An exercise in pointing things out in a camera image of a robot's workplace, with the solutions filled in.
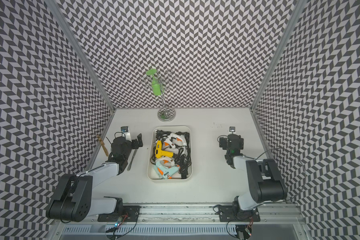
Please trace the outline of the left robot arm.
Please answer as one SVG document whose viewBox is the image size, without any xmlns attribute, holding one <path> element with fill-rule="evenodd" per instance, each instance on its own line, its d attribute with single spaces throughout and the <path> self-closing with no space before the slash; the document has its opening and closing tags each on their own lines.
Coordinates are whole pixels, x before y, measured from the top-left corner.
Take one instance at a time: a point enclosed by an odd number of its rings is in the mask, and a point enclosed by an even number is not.
<svg viewBox="0 0 360 240">
<path fill-rule="evenodd" d="M 116 197 L 95 199 L 93 189 L 123 173 L 132 150 L 143 145 L 142 134 L 132 140 L 127 133 L 122 133 L 111 143 L 109 158 L 101 166 L 78 175 L 64 174 L 46 208 L 46 217 L 62 223 L 81 222 L 89 216 L 99 216 L 99 222 L 121 217 L 125 213 L 123 200 Z"/>
</svg>

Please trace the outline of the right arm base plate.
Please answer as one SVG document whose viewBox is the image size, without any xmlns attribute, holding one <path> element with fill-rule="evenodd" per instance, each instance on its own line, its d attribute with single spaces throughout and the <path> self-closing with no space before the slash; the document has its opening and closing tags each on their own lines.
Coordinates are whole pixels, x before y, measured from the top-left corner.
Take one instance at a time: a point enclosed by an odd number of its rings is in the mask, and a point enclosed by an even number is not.
<svg viewBox="0 0 360 240">
<path fill-rule="evenodd" d="M 220 222 L 227 223 L 233 222 L 260 222 L 260 214 L 257 209 L 243 211 L 240 208 L 233 207 L 232 205 L 216 205 L 213 211 L 218 215 Z"/>
</svg>

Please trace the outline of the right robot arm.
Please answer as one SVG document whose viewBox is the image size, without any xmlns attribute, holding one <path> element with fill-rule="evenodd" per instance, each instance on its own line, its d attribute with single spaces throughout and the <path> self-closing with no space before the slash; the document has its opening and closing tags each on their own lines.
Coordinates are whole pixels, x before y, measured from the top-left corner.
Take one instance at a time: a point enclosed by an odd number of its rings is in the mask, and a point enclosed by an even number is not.
<svg viewBox="0 0 360 240">
<path fill-rule="evenodd" d="M 260 205 L 287 199 L 288 191 L 275 160 L 260 160 L 242 154 L 244 139 L 240 135 L 219 136 L 218 142 L 219 147 L 226 151 L 226 163 L 247 175 L 248 191 L 233 201 L 236 218 L 251 217 Z"/>
</svg>

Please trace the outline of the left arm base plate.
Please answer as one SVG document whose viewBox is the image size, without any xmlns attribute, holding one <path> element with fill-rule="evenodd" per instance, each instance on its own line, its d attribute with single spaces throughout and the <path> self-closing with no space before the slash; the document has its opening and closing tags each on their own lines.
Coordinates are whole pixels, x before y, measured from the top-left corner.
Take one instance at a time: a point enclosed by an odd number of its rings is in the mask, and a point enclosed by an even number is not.
<svg viewBox="0 0 360 240">
<path fill-rule="evenodd" d="M 114 212 L 111 214 L 101 214 L 98 216 L 98 222 L 116 223 L 122 222 L 137 222 L 140 215 L 141 206 L 126 206 L 121 211 Z"/>
</svg>

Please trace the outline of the light blue hot glue gun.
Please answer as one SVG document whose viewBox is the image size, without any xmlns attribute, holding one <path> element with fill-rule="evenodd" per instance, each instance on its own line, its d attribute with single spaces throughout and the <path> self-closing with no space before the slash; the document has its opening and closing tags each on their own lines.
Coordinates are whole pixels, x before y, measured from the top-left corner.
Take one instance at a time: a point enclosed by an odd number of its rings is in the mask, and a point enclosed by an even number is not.
<svg viewBox="0 0 360 240">
<path fill-rule="evenodd" d="M 156 174 L 158 175 L 159 179 L 163 179 L 163 172 L 161 171 L 161 169 L 159 169 L 157 166 L 153 166 L 154 171 L 156 172 Z"/>
</svg>

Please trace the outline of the yellow hot glue gun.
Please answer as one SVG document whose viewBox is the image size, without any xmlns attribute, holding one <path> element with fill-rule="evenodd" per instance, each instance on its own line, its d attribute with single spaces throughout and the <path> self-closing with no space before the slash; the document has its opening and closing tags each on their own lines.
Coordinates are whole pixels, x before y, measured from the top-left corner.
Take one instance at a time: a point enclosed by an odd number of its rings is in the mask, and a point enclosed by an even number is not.
<svg viewBox="0 0 360 240">
<path fill-rule="evenodd" d="M 174 153 L 172 152 L 168 152 L 168 151 L 164 151 L 162 149 L 163 147 L 163 143 L 162 141 L 158 140 L 156 143 L 156 148 L 155 148 L 155 157 L 157 159 L 161 158 L 161 157 L 170 157 L 173 158 L 174 157 Z"/>
</svg>

